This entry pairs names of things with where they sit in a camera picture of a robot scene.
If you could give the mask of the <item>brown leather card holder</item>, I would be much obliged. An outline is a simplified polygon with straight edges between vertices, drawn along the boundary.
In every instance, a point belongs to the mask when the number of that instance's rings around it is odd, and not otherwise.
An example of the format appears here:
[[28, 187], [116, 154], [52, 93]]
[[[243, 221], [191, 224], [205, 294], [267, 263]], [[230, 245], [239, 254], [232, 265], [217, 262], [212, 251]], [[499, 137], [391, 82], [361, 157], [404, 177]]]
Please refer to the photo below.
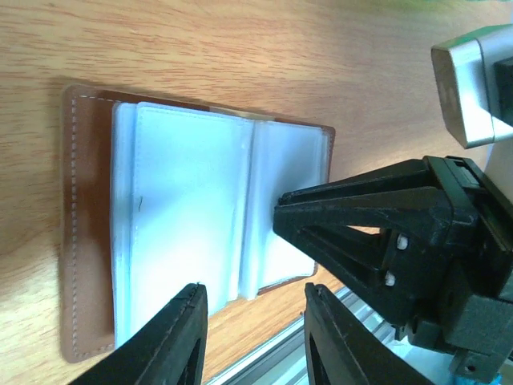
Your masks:
[[66, 361], [121, 347], [188, 283], [215, 314], [316, 273], [273, 208], [329, 179], [330, 126], [82, 84], [61, 114]]

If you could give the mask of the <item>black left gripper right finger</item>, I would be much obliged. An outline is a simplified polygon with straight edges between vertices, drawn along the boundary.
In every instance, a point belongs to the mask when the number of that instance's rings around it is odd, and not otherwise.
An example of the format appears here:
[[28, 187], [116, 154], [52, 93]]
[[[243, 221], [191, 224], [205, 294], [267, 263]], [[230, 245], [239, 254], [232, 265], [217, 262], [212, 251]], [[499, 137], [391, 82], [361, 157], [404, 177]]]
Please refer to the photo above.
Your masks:
[[430, 384], [385, 347], [324, 285], [305, 285], [310, 384]]

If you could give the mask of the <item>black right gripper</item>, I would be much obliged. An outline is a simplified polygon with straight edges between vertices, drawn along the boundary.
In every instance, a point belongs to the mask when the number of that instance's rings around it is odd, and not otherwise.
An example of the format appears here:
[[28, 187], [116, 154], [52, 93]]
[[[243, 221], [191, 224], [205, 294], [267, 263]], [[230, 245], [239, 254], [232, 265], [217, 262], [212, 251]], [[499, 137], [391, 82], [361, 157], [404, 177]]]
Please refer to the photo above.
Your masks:
[[512, 204], [474, 161], [405, 160], [283, 194], [273, 229], [400, 325], [490, 381], [512, 353]]

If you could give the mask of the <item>aluminium front rail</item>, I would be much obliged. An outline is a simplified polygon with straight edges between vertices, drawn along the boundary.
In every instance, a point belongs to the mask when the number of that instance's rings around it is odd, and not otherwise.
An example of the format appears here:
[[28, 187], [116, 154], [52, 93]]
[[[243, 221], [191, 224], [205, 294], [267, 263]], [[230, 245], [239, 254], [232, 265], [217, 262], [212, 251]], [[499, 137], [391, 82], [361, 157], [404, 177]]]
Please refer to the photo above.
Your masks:
[[[337, 298], [363, 326], [387, 343], [394, 337], [392, 326], [344, 287]], [[299, 318], [233, 365], [208, 381], [209, 384], [307, 384], [304, 319]]]

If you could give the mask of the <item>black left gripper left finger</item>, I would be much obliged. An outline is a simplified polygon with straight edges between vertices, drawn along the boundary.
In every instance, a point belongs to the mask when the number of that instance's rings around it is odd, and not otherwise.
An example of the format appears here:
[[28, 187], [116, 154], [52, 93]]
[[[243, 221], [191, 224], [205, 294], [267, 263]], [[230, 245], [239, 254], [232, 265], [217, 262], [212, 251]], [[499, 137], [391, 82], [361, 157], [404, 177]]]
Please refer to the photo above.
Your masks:
[[78, 377], [79, 384], [200, 384], [208, 296], [187, 284], [120, 348]]

